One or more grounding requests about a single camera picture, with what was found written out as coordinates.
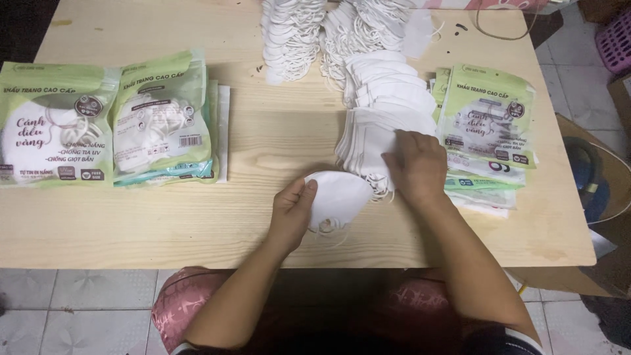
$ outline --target purple plastic basket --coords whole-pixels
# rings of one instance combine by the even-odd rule
[[[612,73],[620,74],[631,68],[631,11],[596,34],[596,47],[604,66]]]

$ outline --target wood grain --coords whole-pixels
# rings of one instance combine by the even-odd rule
[[[265,84],[259,1],[61,0],[36,62],[105,66],[204,47],[213,76],[232,87],[228,184],[185,183],[147,190],[0,191],[0,267],[236,267],[266,232],[274,194],[313,167],[332,165],[345,108],[318,65],[302,80]],[[434,11],[442,39],[409,60],[423,76],[462,61],[519,75],[537,89],[533,129],[540,164],[507,220],[463,210],[505,267],[591,265],[587,225],[552,105],[529,38],[501,41],[475,30],[473,12]],[[487,31],[523,33],[519,11],[485,11]],[[465,32],[455,25],[469,28]],[[348,239],[308,234],[286,267],[427,267],[432,238],[399,198],[372,203]]]

